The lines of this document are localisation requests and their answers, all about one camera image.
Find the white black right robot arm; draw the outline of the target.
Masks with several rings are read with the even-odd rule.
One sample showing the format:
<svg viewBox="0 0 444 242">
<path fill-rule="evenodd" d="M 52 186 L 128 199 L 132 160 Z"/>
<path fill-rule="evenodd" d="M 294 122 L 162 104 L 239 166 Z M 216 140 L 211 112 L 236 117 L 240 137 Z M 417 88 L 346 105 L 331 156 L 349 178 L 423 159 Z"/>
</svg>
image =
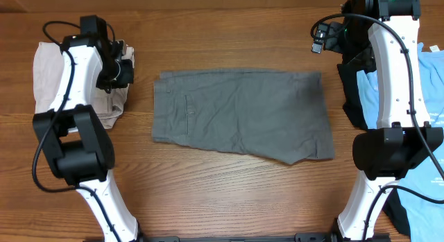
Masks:
<svg viewBox="0 0 444 242">
<path fill-rule="evenodd" d="M 345 209 L 324 241 L 388 241 L 375 222 L 400 180 L 443 142 L 430 125 L 418 64 L 420 0 L 347 0 L 336 15 L 311 28 L 314 43 L 340 53 L 349 63 L 373 53 L 378 75 L 379 112 L 375 129 L 357 135 L 352 156 L 357 179 Z"/>
</svg>

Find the beige shorts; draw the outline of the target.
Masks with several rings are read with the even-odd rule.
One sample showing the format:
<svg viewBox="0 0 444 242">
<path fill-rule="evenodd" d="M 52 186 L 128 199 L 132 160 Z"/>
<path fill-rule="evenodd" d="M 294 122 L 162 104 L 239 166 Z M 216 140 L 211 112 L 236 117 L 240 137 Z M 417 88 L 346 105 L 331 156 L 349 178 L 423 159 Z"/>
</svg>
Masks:
<svg viewBox="0 0 444 242">
<path fill-rule="evenodd" d="M 35 113 L 46 112 L 56 97 L 63 71 L 63 58 L 54 43 L 40 42 L 33 60 L 33 93 Z M 128 98 L 129 85 L 112 89 L 108 94 L 95 89 L 92 106 L 105 129 L 114 126 L 123 114 Z"/>
</svg>

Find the grey shorts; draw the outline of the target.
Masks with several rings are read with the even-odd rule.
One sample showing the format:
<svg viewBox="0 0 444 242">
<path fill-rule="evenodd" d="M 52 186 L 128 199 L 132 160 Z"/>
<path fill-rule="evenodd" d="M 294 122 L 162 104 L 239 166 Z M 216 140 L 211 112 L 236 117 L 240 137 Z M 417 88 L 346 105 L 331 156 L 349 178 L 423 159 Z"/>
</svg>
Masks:
<svg viewBox="0 0 444 242">
<path fill-rule="evenodd" d="M 164 71 L 152 138 L 286 164 L 335 156 L 319 71 Z"/>
</svg>

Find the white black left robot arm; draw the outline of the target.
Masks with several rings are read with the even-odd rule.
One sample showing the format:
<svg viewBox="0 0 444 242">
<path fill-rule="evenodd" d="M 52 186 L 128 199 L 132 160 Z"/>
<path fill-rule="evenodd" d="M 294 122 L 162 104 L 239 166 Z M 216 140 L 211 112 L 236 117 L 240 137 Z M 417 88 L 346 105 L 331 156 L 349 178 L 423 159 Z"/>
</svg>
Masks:
<svg viewBox="0 0 444 242">
<path fill-rule="evenodd" d="M 70 45 L 61 51 L 41 42 L 33 61 L 33 128 L 51 172 L 73 187 L 89 205 L 104 241 L 143 241 L 114 178 L 114 147 L 106 132 L 123 112 L 134 75 L 134 49 L 117 40 L 114 61 L 119 83 L 107 94 L 96 87 L 103 72 L 97 45 Z"/>
</svg>

